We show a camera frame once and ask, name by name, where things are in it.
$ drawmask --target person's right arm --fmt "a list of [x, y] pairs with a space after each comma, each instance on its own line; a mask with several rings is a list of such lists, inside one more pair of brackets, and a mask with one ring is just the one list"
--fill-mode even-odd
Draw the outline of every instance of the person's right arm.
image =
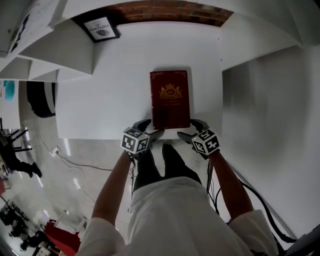
[[208, 155], [216, 172], [222, 196], [231, 219], [254, 210], [250, 198], [220, 152]]

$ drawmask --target hardcover book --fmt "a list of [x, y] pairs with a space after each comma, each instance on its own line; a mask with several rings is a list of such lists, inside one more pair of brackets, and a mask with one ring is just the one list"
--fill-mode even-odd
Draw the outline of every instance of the hardcover book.
[[155, 130], [190, 126], [186, 70], [150, 73], [152, 121]]

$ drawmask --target gold emblem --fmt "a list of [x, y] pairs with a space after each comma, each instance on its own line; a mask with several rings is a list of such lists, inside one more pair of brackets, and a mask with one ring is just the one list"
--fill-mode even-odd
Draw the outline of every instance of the gold emblem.
[[162, 100], [173, 100], [182, 98], [181, 91], [179, 86], [175, 88], [175, 86], [171, 83], [167, 84], [165, 88], [161, 87], [160, 91], [160, 99]]

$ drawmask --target black shoe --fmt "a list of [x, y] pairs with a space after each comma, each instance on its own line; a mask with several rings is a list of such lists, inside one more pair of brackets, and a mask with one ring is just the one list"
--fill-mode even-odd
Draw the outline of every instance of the black shoe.
[[35, 173], [36, 175], [38, 175], [39, 178], [42, 177], [42, 173], [35, 162], [32, 164], [32, 172]]

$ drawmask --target blue object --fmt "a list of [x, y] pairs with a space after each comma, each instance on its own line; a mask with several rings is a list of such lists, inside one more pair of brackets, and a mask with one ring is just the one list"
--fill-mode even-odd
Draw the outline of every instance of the blue object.
[[13, 80], [4, 80], [4, 99], [8, 102], [12, 101], [15, 96], [15, 81]]

